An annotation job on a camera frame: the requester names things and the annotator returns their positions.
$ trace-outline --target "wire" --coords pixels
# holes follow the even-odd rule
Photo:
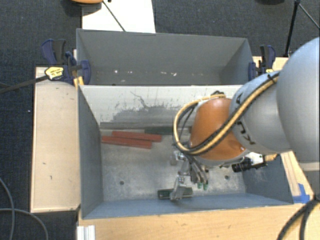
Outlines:
[[[305,240],[305,230],[306,230],[306,224],[307,224],[309,215],[311,214],[312,210],[316,207],[318,203],[319,202],[317,200],[311,200],[306,205],[307,208],[305,209],[305,212],[303,214],[303,218],[300,226],[300,232],[299,232],[300,240]]]
[[[314,25],[316,25],[316,27],[318,29],[320,29],[319,25],[316,23],[316,21],[311,17],[311,15],[307,12],[307,10],[302,6],[302,4],[298,4],[298,6],[302,9],[302,11],[308,16],[308,18],[313,22]]]
[[[2,209],[0,209],[0,212],[10,212],[10,211],[11,211],[10,208],[2,208]],[[28,216],[31,216],[32,218],[34,218],[34,219],[41,225],[41,227],[43,228],[43,231],[44,231],[44,233],[45,233],[45,239],[46,239],[46,240],[49,240],[48,229],[47,229],[46,225],[43,223],[43,221],[42,221],[39,217],[37,217],[37,216],[34,215],[33,213],[28,212],[28,211],[26,211],[26,210],[14,209],[14,211],[15,211],[16,213],[25,214],[25,215],[28,215]]]
[[[112,17],[115,19],[116,23],[118,23],[118,25],[120,26],[120,28],[122,29],[123,32],[126,32],[126,30],[124,29],[124,27],[120,24],[120,22],[118,21],[117,17],[113,14],[113,12],[110,10],[110,8],[108,7],[108,5],[105,3],[105,1],[102,1],[102,3],[105,5],[105,7],[108,9],[108,11],[111,13]]]
[[[4,94],[4,93],[7,93],[7,92],[15,91],[17,89],[20,89],[21,87],[26,87],[26,86],[29,86],[29,85],[33,85],[33,84],[42,82],[44,80],[48,80],[48,76],[44,75],[44,76],[41,76],[41,77],[38,77],[38,78],[35,78],[35,79],[31,79],[31,80],[28,80],[28,81],[24,81],[24,82],[15,84],[15,85],[10,85],[10,86],[8,86],[6,88],[0,89],[0,94]]]
[[[184,128],[185,128],[185,126],[186,126],[186,123],[187,123],[189,117],[191,116],[191,114],[192,114],[192,112],[193,112],[194,110],[195,110],[195,106],[190,109],[189,114],[187,115],[186,119],[184,120],[183,125],[182,125],[182,127],[181,127],[179,139],[181,139],[181,136],[182,136],[182,133],[183,133]]]
[[[216,94],[209,97],[204,97],[202,99],[198,99],[195,101],[190,102],[189,104],[183,106],[179,112],[176,114],[173,122],[173,143],[174,145],[184,154],[189,154],[193,156],[200,156],[203,153],[209,151],[216,147],[226,135],[232,130],[235,126],[235,122],[243,116],[246,110],[251,106],[254,100],[265,92],[268,88],[274,85],[278,78],[279,72],[275,73],[272,77],[268,78],[262,84],[260,84],[240,105],[239,107],[229,116],[226,122],[213,134],[211,134],[208,138],[206,138],[202,143],[194,146],[192,148],[186,147],[182,145],[178,136],[178,123],[181,119],[181,115],[187,110],[189,107],[198,104],[200,101],[209,100],[214,98],[225,98],[224,94]]]
[[[16,221],[16,214],[15,214],[15,206],[14,206],[14,200],[12,198],[12,195],[8,189],[8,187],[6,186],[6,184],[3,182],[3,180],[0,178],[0,183],[3,186],[6,194],[9,197],[10,200],[10,204],[11,204],[11,213],[12,213],[12,220],[11,220],[11,231],[10,231],[10,236],[9,236],[9,240],[12,240],[12,238],[14,237],[14,232],[15,232],[15,221]]]
[[[43,228],[44,233],[45,233],[45,239],[49,240],[49,233],[48,233],[47,227],[43,223],[43,221],[39,217],[37,217],[36,215],[34,215],[31,212],[28,212],[26,210],[16,209],[14,207],[14,201],[13,201],[12,195],[11,195],[8,187],[6,186],[6,184],[3,182],[3,180],[1,178],[0,178],[0,183],[3,186],[4,190],[6,191],[8,197],[10,199],[10,203],[11,203],[11,208],[0,208],[0,212],[12,212],[12,225],[11,225],[11,232],[10,232],[9,240],[13,239],[13,235],[14,235],[14,232],[15,232],[15,221],[16,221],[15,213],[25,214],[25,215],[28,215],[28,216],[31,216],[32,218],[34,218],[41,225],[41,227]]]
[[[286,235],[288,229],[294,224],[297,219],[299,219],[301,216],[303,216],[301,221],[301,227],[300,227],[300,233],[299,233],[299,239],[304,240],[305,239],[305,228],[306,223],[308,220],[308,217],[313,210],[313,208],[319,203],[318,200],[310,200],[307,202],[303,207],[301,207],[289,220],[288,222],[283,226],[281,229],[278,237],[276,240],[282,240],[284,236]]]

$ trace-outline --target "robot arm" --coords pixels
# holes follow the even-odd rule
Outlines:
[[[173,142],[182,154],[219,166],[238,163],[249,152],[292,150],[314,193],[320,194],[319,38],[298,49],[280,72],[243,85],[232,100],[221,93],[204,99],[176,115]],[[179,123],[194,109],[190,140],[182,143]]]

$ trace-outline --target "black cable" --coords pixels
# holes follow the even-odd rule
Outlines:
[[[190,109],[190,112],[189,112],[189,114],[187,115],[186,119],[184,120],[183,125],[182,125],[182,128],[181,128],[181,132],[180,132],[179,139],[181,139],[181,136],[182,136],[182,133],[183,133],[184,128],[185,128],[185,126],[186,126],[186,123],[187,123],[189,117],[191,116],[191,114],[192,114],[192,112],[193,112],[194,110],[195,110],[195,107],[192,107],[192,108]]]
[[[304,211],[304,214],[301,220],[301,226],[300,226],[300,232],[299,232],[300,240],[305,240],[305,230],[306,230],[306,224],[307,224],[309,215],[311,214],[312,210],[316,207],[318,203],[319,201],[317,200],[311,200],[306,205],[307,207]]]
[[[312,16],[307,12],[307,10],[302,6],[301,3],[298,4],[298,6],[302,9],[302,11],[308,16],[308,18],[313,22],[314,25],[316,25],[316,27],[318,29],[320,29],[319,25],[316,23],[316,21],[312,18]]]
[[[15,232],[15,221],[16,221],[16,215],[15,215],[15,206],[14,206],[14,200],[12,198],[12,195],[8,189],[8,187],[6,186],[6,184],[3,182],[3,180],[0,178],[0,183],[3,186],[6,194],[8,195],[8,198],[10,200],[10,204],[11,204],[11,213],[12,213],[12,221],[11,221],[11,231],[10,231],[10,236],[9,236],[9,240],[12,240],[13,236],[14,236],[14,232]]]
[[[126,30],[124,29],[124,27],[120,24],[120,22],[118,21],[117,17],[113,14],[113,12],[110,10],[110,8],[108,7],[108,5],[105,3],[105,1],[102,1],[102,3],[105,5],[105,7],[108,9],[108,11],[111,13],[112,17],[115,19],[116,23],[118,23],[118,25],[120,26],[120,28],[122,29],[123,32],[126,32]]]
[[[11,92],[11,91],[17,90],[17,89],[19,89],[21,87],[26,87],[26,86],[29,86],[29,85],[33,85],[33,84],[42,82],[44,80],[48,80],[48,76],[47,75],[44,75],[44,76],[41,76],[41,77],[38,77],[38,78],[35,78],[35,79],[31,79],[31,80],[28,80],[28,81],[24,81],[24,82],[21,82],[21,83],[18,83],[18,84],[11,85],[9,87],[0,89],[0,94]]]
[[[2,208],[2,209],[0,209],[0,212],[10,212],[10,211],[11,211],[10,208]],[[43,223],[43,221],[42,221],[39,217],[37,217],[37,216],[34,215],[33,213],[28,212],[28,211],[26,211],[26,210],[14,209],[14,211],[15,211],[16,213],[25,214],[25,215],[28,215],[28,216],[31,216],[32,218],[34,218],[34,219],[41,225],[41,227],[43,228],[43,231],[44,231],[44,233],[45,233],[45,239],[46,239],[46,240],[49,240],[48,229],[47,229],[46,225]]]
[[[49,240],[48,230],[47,230],[46,225],[43,223],[43,221],[31,212],[28,212],[26,210],[16,209],[14,207],[14,201],[13,201],[12,195],[11,195],[8,187],[6,186],[6,184],[3,182],[3,180],[1,178],[0,178],[0,183],[3,186],[4,190],[6,191],[8,197],[10,199],[10,203],[11,203],[11,208],[0,208],[0,212],[12,212],[12,216],[11,216],[12,217],[12,225],[11,225],[11,232],[10,232],[9,240],[13,239],[13,235],[15,232],[15,221],[16,221],[15,213],[25,214],[25,215],[28,215],[28,216],[31,216],[32,218],[34,218],[42,226],[44,233],[45,233],[45,239]]]
[[[293,225],[293,223],[300,218],[300,216],[302,214],[304,214],[304,212],[306,211],[307,206],[304,205],[303,207],[301,207],[288,221],[287,223],[283,226],[283,228],[281,229],[278,237],[276,240],[282,240],[284,238],[284,236],[286,235],[288,229]]]
[[[302,221],[301,221],[301,227],[300,227],[300,240],[303,240],[305,238],[305,228],[306,228],[306,223],[308,220],[308,217],[312,211],[312,209],[316,206],[316,204],[319,201],[317,200],[310,200],[307,202],[303,207],[301,207],[289,220],[288,222],[283,226],[281,229],[278,237],[276,240],[282,240],[284,236],[286,235],[288,229],[295,223],[297,219],[299,219],[301,216],[303,216]]]

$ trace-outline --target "black carpet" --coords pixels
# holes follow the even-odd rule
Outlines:
[[[319,24],[320,0],[301,0]],[[81,8],[68,0],[0,0],[0,82],[14,85],[34,77],[45,64],[40,46],[45,40],[66,39],[66,51],[76,47]],[[285,52],[293,0],[152,0],[156,32],[249,40],[252,54],[260,45]],[[319,36],[319,30],[299,9],[290,50]],[[15,207],[29,210],[33,134],[33,87],[0,94],[0,177],[12,193]],[[10,207],[0,187],[0,208]],[[39,214],[51,240],[75,238],[75,212]],[[0,239],[9,239],[11,215],[0,214]],[[43,240],[40,225],[17,215],[16,240]]]

